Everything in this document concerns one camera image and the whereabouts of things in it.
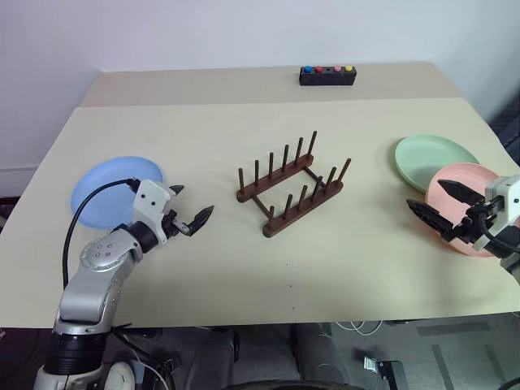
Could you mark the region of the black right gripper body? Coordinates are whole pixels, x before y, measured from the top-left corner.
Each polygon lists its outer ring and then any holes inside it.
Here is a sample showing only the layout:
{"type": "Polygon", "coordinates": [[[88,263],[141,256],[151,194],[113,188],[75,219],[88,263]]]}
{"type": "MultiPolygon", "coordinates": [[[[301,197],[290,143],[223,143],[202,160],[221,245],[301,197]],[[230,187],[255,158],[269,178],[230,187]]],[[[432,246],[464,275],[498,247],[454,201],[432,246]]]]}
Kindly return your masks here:
{"type": "Polygon", "coordinates": [[[485,236],[490,242],[498,242],[491,232],[490,228],[497,223],[498,214],[504,206],[504,198],[496,197],[486,203],[479,203],[471,206],[466,210],[465,217],[461,222],[453,227],[453,230],[444,235],[447,242],[458,238],[466,243],[475,243],[479,238],[485,236]]]}

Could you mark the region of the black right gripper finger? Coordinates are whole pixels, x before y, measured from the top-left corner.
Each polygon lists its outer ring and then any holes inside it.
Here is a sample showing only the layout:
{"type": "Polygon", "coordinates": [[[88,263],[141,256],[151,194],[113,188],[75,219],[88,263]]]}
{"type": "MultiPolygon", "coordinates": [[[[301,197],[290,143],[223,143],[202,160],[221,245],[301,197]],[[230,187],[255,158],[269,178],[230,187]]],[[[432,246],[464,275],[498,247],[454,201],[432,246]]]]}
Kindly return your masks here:
{"type": "Polygon", "coordinates": [[[441,235],[446,235],[453,230],[453,224],[428,204],[414,199],[407,199],[406,203],[420,220],[441,235]]]}
{"type": "Polygon", "coordinates": [[[460,203],[479,204],[485,202],[485,197],[463,183],[454,180],[437,180],[441,188],[460,203]]]}

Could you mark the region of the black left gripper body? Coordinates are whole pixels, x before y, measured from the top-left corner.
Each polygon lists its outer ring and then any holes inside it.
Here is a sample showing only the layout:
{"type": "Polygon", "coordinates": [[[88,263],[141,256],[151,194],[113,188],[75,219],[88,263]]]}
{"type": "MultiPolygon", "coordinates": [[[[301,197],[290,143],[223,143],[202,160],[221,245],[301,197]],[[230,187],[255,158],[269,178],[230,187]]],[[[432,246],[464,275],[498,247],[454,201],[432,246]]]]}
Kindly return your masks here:
{"type": "Polygon", "coordinates": [[[166,238],[172,238],[179,233],[184,236],[191,236],[192,231],[190,226],[177,220],[176,216],[177,213],[174,210],[170,210],[162,218],[162,231],[164,232],[166,238]]]}

